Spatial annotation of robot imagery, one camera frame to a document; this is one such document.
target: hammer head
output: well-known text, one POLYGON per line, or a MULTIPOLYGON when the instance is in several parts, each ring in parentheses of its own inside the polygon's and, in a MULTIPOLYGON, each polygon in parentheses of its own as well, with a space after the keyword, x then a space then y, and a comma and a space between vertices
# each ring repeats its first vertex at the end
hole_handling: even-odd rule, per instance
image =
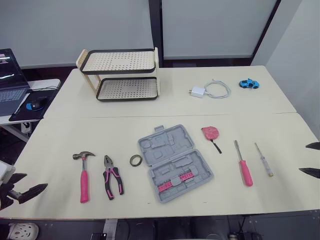
POLYGON ((77 159, 84 159, 86 160, 88 156, 95 156, 92 152, 89 152, 89 151, 82 151, 80 152, 79 154, 73 154, 72 155, 72 158, 74 160, 77 160, 77 159))

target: pink screwdriver handle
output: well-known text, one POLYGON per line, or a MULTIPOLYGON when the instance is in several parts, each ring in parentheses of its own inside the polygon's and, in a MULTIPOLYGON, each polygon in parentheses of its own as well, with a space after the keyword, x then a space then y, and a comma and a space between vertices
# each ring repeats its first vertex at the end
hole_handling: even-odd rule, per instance
POLYGON ((81 187, 81 197, 80 203, 86 203, 89 201, 89 194, 88 194, 88 173, 87 171, 81 172, 81 179, 80 179, 80 187, 81 187))
POLYGON ((246 161, 241 160, 240 166, 241 166, 241 172, 242 172, 242 176, 243 176, 245 185, 251 187, 254 184, 254 182, 252 181, 250 171, 249 171, 249 168, 246 164, 246 161))

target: toy car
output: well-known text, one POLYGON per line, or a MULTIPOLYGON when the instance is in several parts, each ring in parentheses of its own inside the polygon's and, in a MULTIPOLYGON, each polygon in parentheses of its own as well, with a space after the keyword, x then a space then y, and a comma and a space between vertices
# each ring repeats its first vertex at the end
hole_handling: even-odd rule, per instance
POLYGON ((248 78, 248 80, 243 80, 239 82, 240 87, 246 89, 257 89, 260 87, 260 84, 257 81, 253 81, 252 79, 248 78))

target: screwdriver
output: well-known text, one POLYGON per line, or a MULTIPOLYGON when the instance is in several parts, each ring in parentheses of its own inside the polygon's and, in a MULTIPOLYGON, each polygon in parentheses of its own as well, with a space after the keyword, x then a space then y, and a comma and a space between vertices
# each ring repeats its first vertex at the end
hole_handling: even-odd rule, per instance
POLYGON ((258 152, 260 153, 260 156, 261 156, 260 159, 262 160, 262 163, 263 163, 263 165, 264 165, 264 167, 265 167, 266 172, 268 173, 268 175, 269 175, 270 177, 272 177, 272 176, 274 175, 274 173, 271 171, 271 168, 269 167, 269 164, 268 164, 266 158, 262 155, 262 153, 261 153, 261 151, 260 151, 257 143, 255 142, 254 144, 255 144, 255 146, 256 146, 256 149, 257 149, 258 152))
POLYGON ((252 181, 252 178, 251 178, 251 175, 250 175, 250 171, 249 171, 249 168, 246 164, 246 161, 244 161, 242 159, 242 156, 241 156, 241 153, 240 153, 240 149, 239 149, 239 144, 238 144, 238 141, 237 140, 234 140, 234 145, 235 145, 235 148, 236 148, 236 151, 238 152, 238 155, 239 155, 239 158, 240 158, 240 166, 241 166, 241 172, 242 172, 242 176, 243 176, 243 179, 244 179, 244 183, 245 185, 251 187, 254 182, 252 181))

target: white table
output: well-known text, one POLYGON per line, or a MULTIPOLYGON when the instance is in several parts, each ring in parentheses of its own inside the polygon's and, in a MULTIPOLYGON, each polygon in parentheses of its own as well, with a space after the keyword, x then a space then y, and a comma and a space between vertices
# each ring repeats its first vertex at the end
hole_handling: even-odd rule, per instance
POLYGON ((317 139, 297 113, 233 114, 212 116, 79 117, 44 118, 32 134, 15 167, 27 173, 16 184, 24 191, 48 183, 39 196, 24 204, 14 203, 0 211, 4 218, 106 219, 170 216, 262 214, 320 209, 319 179, 298 168, 320 168, 320 151, 305 148, 317 139), (139 154, 138 139, 154 127, 185 126, 214 173, 210 182, 168 202, 158 202, 145 162, 131 167, 129 158, 139 154), (201 127, 220 131, 219 154, 201 127), (242 182, 238 140, 254 185, 242 182), (257 142, 274 172, 269 177, 260 160, 257 142), (90 151, 87 162, 90 201, 80 203, 81 160, 72 154, 90 151), (124 195, 111 180, 115 199, 109 201, 104 187, 104 155, 119 168, 124 195))
MULTIPOLYGON (((47 80, 38 80, 38 81, 29 81, 28 82, 31 89, 42 89, 47 87, 59 87, 60 80, 59 79, 47 79, 47 80)), ((29 93, 25 95, 23 100, 21 101, 21 104, 27 99, 29 96, 29 93)), ((28 141, 28 136, 23 134, 21 131, 16 129, 15 127, 11 126, 13 124, 20 124, 20 123, 30 123, 30 122, 36 122, 39 121, 39 119, 34 120, 20 120, 20 121, 9 121, 9 118, 11 115, 7 116, 0 116, 0 126, 10 132, 11 134, 15 135, 17 138, 21 139, 24 142, 28 141)))
MULTIPOLYGON (((73 69, 44 118, 296 113, 264 66, 160 68, 159 77, 161 94, 155 100, 101 102, 80 71, 73 69), (231 88, 229 98, 189 95, 192 87, 203 87, 212 78, 231 88), (239 82, 248 78, 258 80, 260 88, 239 87, 239 82)), ((211 85, 209 90, 216 94, 225 92, 219 85, 211 85)))

